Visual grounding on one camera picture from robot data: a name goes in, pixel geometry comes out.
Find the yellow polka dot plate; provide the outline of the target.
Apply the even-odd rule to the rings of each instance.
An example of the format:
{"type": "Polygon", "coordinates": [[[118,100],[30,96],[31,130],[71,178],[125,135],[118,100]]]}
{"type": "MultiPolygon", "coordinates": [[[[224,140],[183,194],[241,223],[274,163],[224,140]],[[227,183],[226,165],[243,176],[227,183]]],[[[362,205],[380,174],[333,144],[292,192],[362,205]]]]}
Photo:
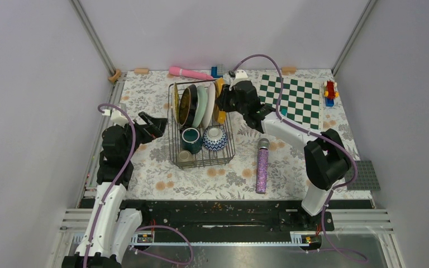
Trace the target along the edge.
{"type": "Polygon", "coordinates": [[[215,121],[221,125],[224,124],[224,122],[226,120],[226,112],[220,110],[216,100],[218,99],[218,97],[220,97],[220,95],[222,93],[222,87],[223,87],[224,83],[225,82],[224,82],[223,78],[218,78],[214,82],[215,90],[216,90],[216,97],[215,97],[213,116],[214,116],[215,121]]]}

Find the purple glitter microphone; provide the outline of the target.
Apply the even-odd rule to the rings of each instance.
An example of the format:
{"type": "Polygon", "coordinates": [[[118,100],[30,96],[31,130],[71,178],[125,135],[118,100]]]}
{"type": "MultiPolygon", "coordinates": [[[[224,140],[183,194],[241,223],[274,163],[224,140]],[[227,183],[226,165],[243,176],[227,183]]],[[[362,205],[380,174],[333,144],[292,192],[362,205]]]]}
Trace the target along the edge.
{"type": "Polygon", "coordinates": [[[256,189],[258,194],[266,193],[268,178],[268,157],[270,142],[267,138],[261,138],[258,142],[258,158],[256,163],[256,189]]]}

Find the white plate green red rim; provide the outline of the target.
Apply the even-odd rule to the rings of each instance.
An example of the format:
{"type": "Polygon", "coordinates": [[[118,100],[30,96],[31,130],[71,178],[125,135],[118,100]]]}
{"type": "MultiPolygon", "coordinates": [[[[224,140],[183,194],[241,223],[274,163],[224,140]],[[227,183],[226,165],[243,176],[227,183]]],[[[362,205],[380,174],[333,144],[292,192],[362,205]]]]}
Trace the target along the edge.
{"type": "Polygon", "coordinates": [[[201,121],[202,128],[207,128],[210,125],[213,111],[214,111],[215,100],[216,100],[216,86],[214,83],[211,83],[207,89],[207,105],[201,121]]]}

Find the mint green plate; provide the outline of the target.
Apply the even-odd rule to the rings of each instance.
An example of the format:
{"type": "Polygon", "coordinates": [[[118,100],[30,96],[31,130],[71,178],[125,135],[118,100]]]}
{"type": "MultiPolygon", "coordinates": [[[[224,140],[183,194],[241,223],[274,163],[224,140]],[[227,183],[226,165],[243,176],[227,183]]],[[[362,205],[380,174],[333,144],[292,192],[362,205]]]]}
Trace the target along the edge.
{"type": "Polygon", "coordinates": [[[207,90],[205,86],[203,85],[197,86],[197,93],[198,93],[197,95],[198,103],[197,103],[195,117],[192,123],[192,127],[194,128],[198,128],[200,126],[204,113],[206,111],[207,101],[208,101],[208,95],[207,95],[207,90]]]}

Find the black glossy plate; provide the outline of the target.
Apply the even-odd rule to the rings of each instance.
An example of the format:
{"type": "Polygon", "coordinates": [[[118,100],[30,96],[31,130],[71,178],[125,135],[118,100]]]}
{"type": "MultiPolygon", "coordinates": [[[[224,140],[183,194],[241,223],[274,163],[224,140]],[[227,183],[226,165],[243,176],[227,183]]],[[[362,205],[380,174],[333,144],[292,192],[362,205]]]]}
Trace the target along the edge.
{"type": "Polygon", "coordinates": [[[197,87],[192,84],[184,89],[179,103],[179,124],[182,129],[191,127],[198,104],[197,87]]]}

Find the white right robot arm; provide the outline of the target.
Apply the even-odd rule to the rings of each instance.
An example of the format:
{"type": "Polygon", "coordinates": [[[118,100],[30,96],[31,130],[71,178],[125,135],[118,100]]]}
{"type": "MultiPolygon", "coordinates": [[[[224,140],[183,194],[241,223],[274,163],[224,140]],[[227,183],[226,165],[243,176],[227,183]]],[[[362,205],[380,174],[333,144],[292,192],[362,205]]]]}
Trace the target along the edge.
{"type": "Polygon", "coordinates": [[[237,112],[246,124],[260,133],[274,136],[293,147],[303,150],[307,177],[311,182],[302,200],[298,215],[299,225],[312,230],[320,223],[319,213],[325,209],[333,190],[340,187],[338,181],[349,170],[352,179],[358,174],[358,167],[343,146],[339,134],[328,129],[323,132],[310,130],[280,114],[273,107],[260,101],[258,92],[247,73],[243,70],[229,71],[221,95],[216,99],[220,110],[237,112]]]}

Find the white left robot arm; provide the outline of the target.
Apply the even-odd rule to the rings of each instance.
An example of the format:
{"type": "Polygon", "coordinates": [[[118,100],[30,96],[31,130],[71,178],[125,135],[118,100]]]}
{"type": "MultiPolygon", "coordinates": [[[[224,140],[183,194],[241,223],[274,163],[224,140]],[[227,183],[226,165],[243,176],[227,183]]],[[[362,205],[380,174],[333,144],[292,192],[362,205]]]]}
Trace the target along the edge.
{"type": "Polygon", "coordinates": [[[136,229],[151,222],[148,211],[121,209],[134,166],[131,158],[140,145],[163,136],[167,118],[140,112],[138,124],[123,106],[102,103],[98,111],[112,126],[102,134],[94,206],[83,239],[74,255],[65,256],[62,267],[121,267],[123,256],[136,229]]]}

